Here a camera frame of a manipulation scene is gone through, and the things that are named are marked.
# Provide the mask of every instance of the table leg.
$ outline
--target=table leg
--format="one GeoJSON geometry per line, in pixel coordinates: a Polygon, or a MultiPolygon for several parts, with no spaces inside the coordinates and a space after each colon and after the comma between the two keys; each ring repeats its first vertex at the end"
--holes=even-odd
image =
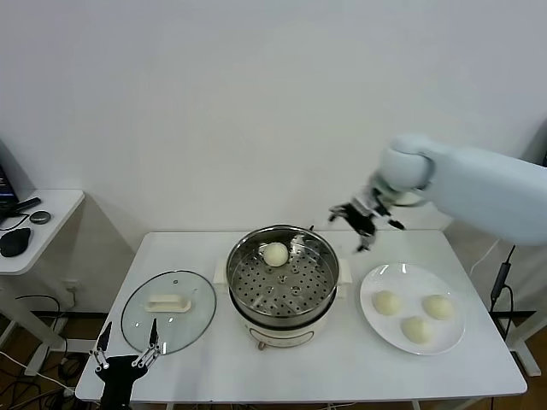
{"type": "MultiPolygon", "coordinates": [[[[60,318],[57,320],[53,331],[55,333],[61,333],[62,329],[67,323],[66,318],[60,318]]],[[[34,355],[31,358],[31,361],[28,362],[25,370],[25,376],[35,376],[39,371],[40,367],[45,361],[45,358],[48,356],[49,352],[67,352],[67,353],[86,353],[89,354],[89,351],[95,346],[94,340],[85,340],[85,339],[64,339],[62,346],[55,348],[50,348],[47,344],[42,343],[34,352],[34,355]]]]}
{"type": "Polygon", "coordinates": [[[9,322],[9,325],[6,327],[6,330],[3,331],[2,335],[0,335],[0,348],[3,346],[4,343],[8,340],[11,333],[15,330],[17,327],[17,322],[14,322],[11,320],[9,322]]]}
{"type": "Polygon", "coordinates": [[[21,302],[15,300],[10,292],[2,288],[0,288],[0,312],[8,319],[23,326],[49,347],[55,348],[64,345],[59,335],[34,316],[21,302]]]}
{"type": "Polygon", "coordinates": [[[526,340],[547,326],[547,312],[537,311],[507,335],[507,347],[519,356],[528,376],[541,376],[541,369],[526,345],[526,340]]]}
{"type": "Polygon", "coordinates": [[[475,404],[484,397],[471,397],[469,399],[448,400],[440,403],[435,407],[435,410],[463,410],[475,404]]]}

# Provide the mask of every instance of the white wall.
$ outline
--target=white wall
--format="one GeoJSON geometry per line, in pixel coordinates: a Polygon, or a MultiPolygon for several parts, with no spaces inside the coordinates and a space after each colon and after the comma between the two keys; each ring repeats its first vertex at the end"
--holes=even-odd
{"type": "Polygon", "coordinates": [[[133,249],[155,230],[323,226],[400,132],[520,155],[547,107],[546,13],[540,0],[1,2],[0,138],[37,187],[85,190],[133,249]]]}

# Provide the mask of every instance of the cable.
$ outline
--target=cable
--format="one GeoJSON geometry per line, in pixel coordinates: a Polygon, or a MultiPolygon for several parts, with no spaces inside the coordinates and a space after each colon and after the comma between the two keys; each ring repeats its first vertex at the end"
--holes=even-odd
{"type": "Polygon", "coordinates": [[[473,271],[475,270],[475,267],[477,267],[486,257],[496,248],[496,245],[499,243],[500,239],[497,239],[496,242],[492,244],[492,246],[486,251],[486,253],[480,258],[478,261],[476,261],[473,266],[471,266],[471,270],[469,271],[469,277],[471,278],[473,276],[473,271]]]}
{"type": "Polygon", "coordinates": [[[513,247],[509,251],[509,255],[507,255],[507,260],[505,261],[505,263],[509,263],[509,261],[511,260],[511,256],[513,255],[513,252],[515,252],[515,248],[516,248],[516,246],[513,245],[513,247]]]}
{"type": "Polygon", "coordinates": [[[29,299],[31,297],[42,297],[44,299],[50,299],[51,301],[55,302],[55,304],[57,305],[57,316],[59,316],[61,314],[61,303],[59,303],[59,301],[53,296],[49,296],[49,295],[24,295],[24,296],[17,296],[15,299],[29,299]]]}
{"type": "MultiPolygon", "coordinates": [[[[25,365],[23,365],[22,363],[20,363],[19,361],[15,360],[15,359],[13,359],[13,358],[12,358],[11,356],[9,356],[8,354],[6,354],[6,353],[4,353],[4,352],[2,352],[2,351],[0,351],[0,354],[2,354],[3,356],[7,357],[7,358],[10,359],[11,361],[13,361],[15,364],[17,364],[17,365],[23,367],[24,369],[26,369],[26,366],[25,366],[25,365]]],[[[47,376],[44,376],[44,375],[41,374],[41,373],[36,373],[36,375],[37,375],[37,376],[40,376],[41,378],[45,378],[46,380],[50,380],[51,382],[53,382],[53,383],[55,383],[55,384],[58,384],[58,385],[60,385],[61,387],[64,387],[65,389],[70,390],[70,391],[72,391],[72,392],[74,393],[74,390],[73,390],[72,388],[68,387],[67,385],[65,385],[65,384],[63,384],[63,383],[61,383],[61,382],[58,382],[58,381],[55,380],[54,378],[48,378],[47,376]]]]}
{"type": "Polygon", "coordinates": [[[507,339],[507,335],[509,334],[509,327],[511,327],[511,313],[515,311],[515,294],[513,293],[513,290],[508,284],[505,284],[503,288],[509,291],[509,297],[511,301],[511,309],[509,310],[508,323],[507,323],[507,327],[505,328],[505,334],[503,335],[503,340],[505,340],[507,339]]]}
{"type": "Polygon", "coordinates": [[[14,408],[22,408],[28,404],[31,404],[33,402],[35,402],[36,400],[39,400],[39,399],[42,399],[46,396],[53,396],[53,395],[56,395],[57,393],[59,392],[62,392],[63,390],[62,389],[53,389],[53,390],[49,390],[49,391],[46,391],[45,393],[41,394],[41,395],[37,395],[31,399],[28,399],[27,401],[23,401],[22,403],[19,403],[19,404],[16,404],[14,406],[11,406],[11,407],[8,407],[8,410],[13,410],[14,408]]]}
{"type": "Polygon", "coordinates": [[[17,216],[22,216],[23,219],[20,220],[19,222],[17,222],[15,225],[11,226],[10,228],[3,228],[3,229],[0,229],[0,231],[11,231],[12,229],[15,229],[15,228],[21,226],[21,224],[26,221],[26,218],[28,218],[31,215],[29,215],[29,214],[17,214],[17,216]]]}

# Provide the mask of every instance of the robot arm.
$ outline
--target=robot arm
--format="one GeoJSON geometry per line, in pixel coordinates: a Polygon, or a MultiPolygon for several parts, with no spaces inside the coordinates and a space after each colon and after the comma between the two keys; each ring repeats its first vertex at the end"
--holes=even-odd
{"type": "Polygon", "coordinates": [[[413,192],[439,211],[517,245],[547,243],[547,169],[475,148],[451,148],[422,136],[396,138],[379,170],[349,203],[331,208],[373,243],[378,218],[399,228],[390,208],[413,192]]]}

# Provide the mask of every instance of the small table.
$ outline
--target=small table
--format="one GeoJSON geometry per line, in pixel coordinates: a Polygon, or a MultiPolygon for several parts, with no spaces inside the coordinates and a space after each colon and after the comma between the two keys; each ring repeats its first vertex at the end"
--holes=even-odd
{"type": "MultiPolygon", "coordinates": [[[[159,273],[185,269],[213,282],[215,265],[226,258],[242,232],[150,233],[135,256],[107,323],[113,322],[109,356],[135,354],[121,334],[121,313],[131,294],[159,273]]],[[[381,231],[370,252],[353,255],[354,232],[322,232],[338,257],[350,263],[353,285],[336,300],[325,330],[295,348],[266,348],[244,331],[227,295],[218,302],[210,327],[192,345],[161,356],[133,387],[135,402],[341,402],[464,399],[516,395],[526,382],[488,312],[441,231],[381,231]],[[393,261],[436,272],[466,307],[467,328],[450,352],[418,356],[381,339],[358,305],[359,286],[374,267],[393,261]]],[[[88,361],[76,395],[96,401],[103,383],[88,361]]],[[[445,408],[456,408],[451,401],[445,408]]]]}
{"type": "MultiPolygon", "coordinates": [[[[34,225],[27,219],[18,226],[18,228],[30,227],[32,229],[28,248],[24,253],[13,258],[0,256],[0,276],[18,276],[28,272],[84,199],[84,193],[81,190],[31,190],[20,195],[20,199],[24,201],[36,196],[42,200],[42,203],[23,212],[31,214],[36,210],[46,210],[51,213],[52,218],[44,225],[34,225]]],[[[2,228],[6,229],[14,226],[19,220],[21,218],[7,219],[2,223],[2,228]]],[[[47,283],[51,289],[57,290],[58,295],[56,296],[60,299],[62,306],[70,306],[70,303],[72,303],[71,296],[64,289],[61,289],[58,283],[47,277],[40,278],[40,280],[47,283]]],[[[68,339],[67,346],[65,346],[65,340],[58,333],[64,327],[66,319],[57,320],[55,329],[51,329],[32,314],[23,303],[16,300],[9,290],[3,288],[0,288],[0,312],[11,320],[0,336],[0,347],[18,324],[43,342],[27,366],[25,371],[27,376],[32,376],[38,371],[48,351],[64,351],[67,349],[70,352],[87,352],[93,345],[91,341],[68,339]]]]}

